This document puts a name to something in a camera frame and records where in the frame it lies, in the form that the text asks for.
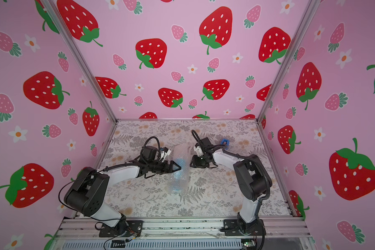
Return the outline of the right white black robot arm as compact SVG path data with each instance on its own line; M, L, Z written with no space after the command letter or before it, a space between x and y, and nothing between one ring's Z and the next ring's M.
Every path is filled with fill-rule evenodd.
M242 156L225 150L193 155L190 163L192 168L215 168L224 166L235 173L239 188L244 196L242 208L238 213L241 230L248 231L259 222L259 210L264 200L270 197L272 185L271 177L266 171L260 158L252 154Z

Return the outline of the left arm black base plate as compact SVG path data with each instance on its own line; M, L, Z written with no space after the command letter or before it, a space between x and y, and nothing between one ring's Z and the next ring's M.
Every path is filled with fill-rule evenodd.
M96 228L99 231L99 237L131 237L140 236L144 221L126 220L119 222L115 227L110 227L104 223Z

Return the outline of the blue plastic wine glass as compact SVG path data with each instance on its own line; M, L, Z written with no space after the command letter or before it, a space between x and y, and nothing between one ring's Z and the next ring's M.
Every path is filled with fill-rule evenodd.
M181 193L185 189L185 185L189 180L188 169L186 166L186 160L183 158L177 158L175 163L178 164L181 169L176 171L173 175L173 192Z

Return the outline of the aluminium mounting rail frame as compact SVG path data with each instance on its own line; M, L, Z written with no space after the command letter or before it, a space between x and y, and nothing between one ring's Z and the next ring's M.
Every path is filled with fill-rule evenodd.
M132 218L123 234L92 219L65 219L49 250L315 250L303 219L264 217L265 231L242 234L232 217Z

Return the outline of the blue tape dispenser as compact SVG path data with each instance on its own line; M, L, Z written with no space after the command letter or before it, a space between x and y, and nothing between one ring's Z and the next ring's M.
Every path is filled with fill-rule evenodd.
M225 147L228 147L230 144L230 141L228 139L223 139L221 142L221 145L224 145Z

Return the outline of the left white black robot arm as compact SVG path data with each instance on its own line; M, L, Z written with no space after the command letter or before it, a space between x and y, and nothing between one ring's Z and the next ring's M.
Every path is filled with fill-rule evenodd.
M123 214L109 206L105 201L107 189L114 184L143 176L172 174L181 166L174 161L131 160L124 164L106 167L97 171L86 167L64 196L64 204L86 217L102 222L110 228L123 224Z

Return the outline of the clear bubble wrap sheet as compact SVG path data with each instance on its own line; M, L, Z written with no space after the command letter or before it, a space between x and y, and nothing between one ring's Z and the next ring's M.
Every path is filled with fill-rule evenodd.
M173 172L168 180L168 192L172 195L184 194L189 187L190 163L192 159L191 146L180 144L174 147L172 160L174 165Z

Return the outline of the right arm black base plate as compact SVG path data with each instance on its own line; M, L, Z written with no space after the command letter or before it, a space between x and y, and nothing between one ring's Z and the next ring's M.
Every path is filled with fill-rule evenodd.
M265 236L266 230L261 219L246 223L243 219L225 219L219 229L226 236Z

